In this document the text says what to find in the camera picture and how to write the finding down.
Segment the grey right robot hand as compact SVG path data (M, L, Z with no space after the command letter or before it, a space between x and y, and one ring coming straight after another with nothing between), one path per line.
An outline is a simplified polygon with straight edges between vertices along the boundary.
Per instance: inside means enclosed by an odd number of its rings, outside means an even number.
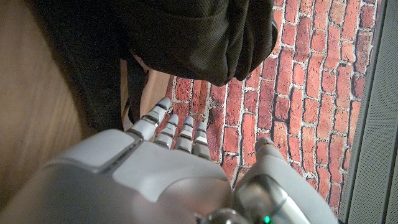
M336 223L320 194L267 137L235 188L210 158L205 123L161 99L126 132L110 129L43 166L2 223Z

